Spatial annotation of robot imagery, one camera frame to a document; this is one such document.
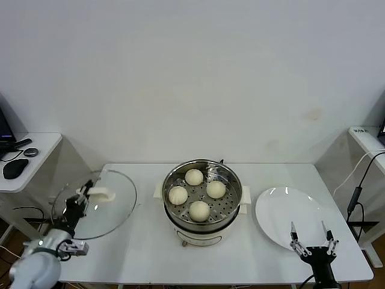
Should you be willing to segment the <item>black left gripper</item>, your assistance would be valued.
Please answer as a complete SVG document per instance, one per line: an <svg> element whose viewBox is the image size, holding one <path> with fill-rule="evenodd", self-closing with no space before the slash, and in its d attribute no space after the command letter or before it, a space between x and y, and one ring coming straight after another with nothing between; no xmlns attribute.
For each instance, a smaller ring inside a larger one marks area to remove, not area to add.
<svg viewBox="0 0 385 289"><path fill-rule="evenodd" d="M66 199L66 207L61 217L61 224L69 231L75 231L79 220L86 216L89 203L88 191L93 187L93 181L89 179L80 189L79 195Z"/></svg>

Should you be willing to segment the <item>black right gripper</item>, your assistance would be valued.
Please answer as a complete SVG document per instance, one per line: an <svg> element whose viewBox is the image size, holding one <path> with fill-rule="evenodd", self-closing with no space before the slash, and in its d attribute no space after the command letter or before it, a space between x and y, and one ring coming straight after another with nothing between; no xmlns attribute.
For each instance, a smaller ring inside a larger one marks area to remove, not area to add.
<svg viewBox="0 0 385 289"><path fill-rule="evenodd" d="M331 263L336 259L336 248L339 240L334 238L331 227L327 226L323 220L321 224L326 237L326 247L306 247L303 245L298 239L293 222L291 222L290 247L303 262L311 266L316 281L334 281Z"/></svg>

